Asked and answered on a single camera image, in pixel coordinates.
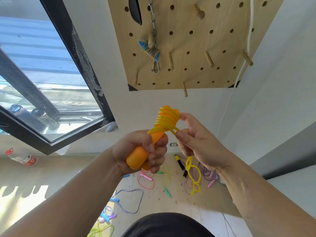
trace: glass pane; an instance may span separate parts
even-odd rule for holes
[[[0,105],[46,138],[103,116],[39,0],[0,0],[0,48],[60,115],[52,119],[36,109],[1,75]]]

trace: black window frame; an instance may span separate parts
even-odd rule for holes
[[[40,0],[40,2],[103,113],[103,116],[50,141],[0,106],[0,128],[22,142],[34,147],[46,155],[49,155],[103,127],[104,125],[113,122],[115,119],[63,0]],[[85,70],[83,66],[89,66],[89,71]],[[32,83],[29,78],[11,61],[1,48],[0,75],[33,106],[44,109],[51,118],[57,121],[60,118],[79,117],[82,115],[82,112],[80,111],[60,112],[34,85],[34,83]]]

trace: metal hook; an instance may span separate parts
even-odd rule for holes
[[[155,63],[157,63],[157,66],[158,66],[158,72],[156,72],[156,71],[155,71]],[[155,73],[156,75],[160,73],[159,62],[157,62],[157,61],[154,61],[154,64],[153,64],[153,73]]]

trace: window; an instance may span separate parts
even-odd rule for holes
[[[63,1],[0,1],[0,135],[48,155],[114,121]]]

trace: red bottle cap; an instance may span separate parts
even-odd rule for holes
[[[5,155],[11,155],[13,153],[13,148],[11,148],[10,150],[7,150],[5,152]]]

